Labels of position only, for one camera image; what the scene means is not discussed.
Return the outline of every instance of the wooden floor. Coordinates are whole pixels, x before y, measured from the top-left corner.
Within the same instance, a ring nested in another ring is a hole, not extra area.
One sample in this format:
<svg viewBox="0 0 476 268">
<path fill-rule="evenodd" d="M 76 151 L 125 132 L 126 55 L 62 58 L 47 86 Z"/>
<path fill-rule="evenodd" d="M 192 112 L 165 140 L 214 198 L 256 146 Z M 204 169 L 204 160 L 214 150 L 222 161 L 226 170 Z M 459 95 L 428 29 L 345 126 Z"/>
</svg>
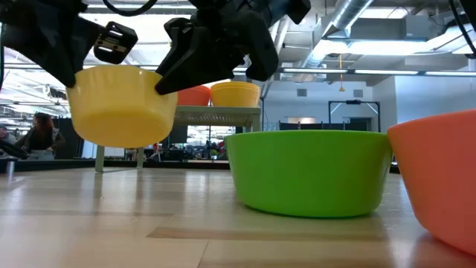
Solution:
<svg viewBox="0 0 476 268">
<path fill-rule="evenodd" d="M 400 176 L 366 217 L 264 214 L 227 171 L 92 169 L 0 178 L 0 267 L 476 267 L 417 222 Z"/>
</svg>

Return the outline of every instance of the yellow bowl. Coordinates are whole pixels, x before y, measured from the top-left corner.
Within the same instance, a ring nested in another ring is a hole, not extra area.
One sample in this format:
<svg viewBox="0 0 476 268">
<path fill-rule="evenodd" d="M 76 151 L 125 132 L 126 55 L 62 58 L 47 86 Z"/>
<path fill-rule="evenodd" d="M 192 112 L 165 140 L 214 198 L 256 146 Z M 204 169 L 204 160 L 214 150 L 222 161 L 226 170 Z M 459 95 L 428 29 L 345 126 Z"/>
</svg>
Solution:
<svg viewBox="0 0 476 268">
<path fill-rule="evenodd" d="M 260 87 L 246 82 L 218 83 L 211 87 L 214 106 L 258 107 Z"/>
<path fill-rule="evenodd" d="M 74 129 L 85 140 L 108 147 L 143 147 L 166 138 L 177 94 L 159 95 L 161 76 L 134 66 L 97 66 L 76 73 L 66 89 Z"/>
</svg>

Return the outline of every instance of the light fixture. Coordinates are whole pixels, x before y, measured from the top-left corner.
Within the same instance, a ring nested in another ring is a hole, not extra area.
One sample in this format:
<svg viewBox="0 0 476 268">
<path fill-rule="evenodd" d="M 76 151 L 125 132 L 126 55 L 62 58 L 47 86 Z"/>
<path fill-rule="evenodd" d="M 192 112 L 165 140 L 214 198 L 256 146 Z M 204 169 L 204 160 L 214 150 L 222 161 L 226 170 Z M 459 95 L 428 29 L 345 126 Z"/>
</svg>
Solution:
<svg viewBox="0 0 476 268">
<path fill-rule="evenodd" d="M 29 69 L 29 70 L 43 70 L 36 64 L 24 64 L 24 63 L 5 63 L 5 69 Z"/>
<path fill-rule="evenodd" d="M 427 71 L 428 76 L 476 77 L 476 71 Z"/>
<path fill-rule="evenodd" d="M 114 6 L 120 9 L 137 9 L 142 4 L 115 4 Z M 88 8 L 107 8 L 107 6 L 104 4 L 89 4 Z M 196 7 L 191 4 L 154 4 L 150 9 L 196 9 Z"/>
<path fill-rule="evenodd" d="M 0 121 L 9 121 L 9 120 L 31 121 L 33 120 L 33 118 L 0 118 Z"/>
<path fill-rule="evenodd" d="M 411 7 L 373 7 L 367 8 L 360 15 L 360 19 L 403 19 L 407 16 L 407 10 Z"/>
<path fill-rule="evenodd" d="M 147 71 L 155 71 L 157 70 L 157 66 L 141 66 L 142 69 Z"/>
<path fill-rule="evenodd" d="M 216 85 L 218 83 L 225 83 L 225 82 L 230 82 L 230 81 L 231 81 L 230 79 L 225 79 L 225 80 L 220 80 L 220 81 L 216 81 L 216 82 L 212 82 L 212 83 L 206 83 L 203 86 L 206 86 L 206 87 L 210 88 L 213 85 Z"/>
<path fill-rule="evenodd" d="M 0 105 L 29 105 L 29 106 L 69 106 L 67 102 L 61 103 L 36 103 L 36 102 L 18 102 L 18 101 L 10 101 L 10 102 L 0 102 Z"/>
<path fill-rule="evenodd" d="M 30 130 L 30 127 L 7 127 L 7 130 Z"/>
<path fill-rule="evenodd" d="M 351 54 L 375 56 L 407 56 L 425 51 L 426 42 L 414 41 L 357 41 L 349 46 Z"/>
<path fill-rule="evenodd" d="M 473 51 L 469 47 L 469 45 L 465 45 L 462 48 L 457 49 L 456 51 L 453 51 L 453 54 L 472 54 Z"/>
<path fill-rule="evenodd" d="M 291 74 L 346 74 L 347 70 L 333 68 L 284 68 L 283 72 Z"/>
<path fill-rule="evenodd" d="M 388 74 L 388 75 L 416 75 L 418 71 L 392 70 L 356 70 L 356 74 Z"/>
<path fill-rule="evenodd" d="M 236 67 L 235 69 L 233 69 L 233 71 L 245 72 L 247 68 L 248 68 L 248 67 Z"/>
<path fill-rule="evenodd" d="M 332 40 L 321 40 L 312 50 L 312 58 L 323 59 L 329 54 L 347 54 L 349 47 L 347 43 Z"/>
</svg>

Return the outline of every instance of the green bowl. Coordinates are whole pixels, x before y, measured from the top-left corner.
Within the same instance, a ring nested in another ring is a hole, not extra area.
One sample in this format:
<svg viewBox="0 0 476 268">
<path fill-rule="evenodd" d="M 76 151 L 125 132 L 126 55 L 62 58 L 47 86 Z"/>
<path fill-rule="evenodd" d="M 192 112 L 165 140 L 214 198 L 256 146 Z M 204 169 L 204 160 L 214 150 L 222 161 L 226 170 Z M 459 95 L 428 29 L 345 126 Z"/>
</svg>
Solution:
<svg viewBox="0 0 476 268">
<path fill-rule="evenodd" d="M 299 217 L 352 217 L 380 205 L 392 150 L 387 135 L 298 130 L 226 138 L 237 196 Z"/>
</svg>

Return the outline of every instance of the wall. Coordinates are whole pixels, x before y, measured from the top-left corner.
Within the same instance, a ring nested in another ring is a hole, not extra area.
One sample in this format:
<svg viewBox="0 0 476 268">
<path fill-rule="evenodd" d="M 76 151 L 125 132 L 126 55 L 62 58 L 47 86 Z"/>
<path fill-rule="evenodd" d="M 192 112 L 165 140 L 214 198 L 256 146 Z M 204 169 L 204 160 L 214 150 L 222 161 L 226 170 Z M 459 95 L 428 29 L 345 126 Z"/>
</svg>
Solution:
<svg viewBox="0 0 476 268">
<path fill-rule="evenodd" d="M 397 123 L 395 77 L 389 77 L 373 87 L 373 100 L 380 102 L 382 132 L 386 133 Z"/>
<path fill-rule="evenodd" d="M 476 108 L 474 82 L 466 77 L 396 77 L 398 123 Z"/>
<path fill-rule="evenodd" d="M 273 82 L 265 99 L 265 123 L 287 122 L 288 117 L 313 117 L 317 122 L 329 121 L 328 101 L 347 101 L 353 97 L 354 89 L 363 89 L 361 101 L 372 101 L 373 90 L 365 82 L 345 82 L 345 92 L 340 92 L 340 83 Z M 307 97 L 298 97 L 297 89 L 307 89 Z M 376 114 L 367 105 L 342 104 L 333 114 L 332 122 L 341 123 L 344 118 L 376 118 Z"/>
</svg>

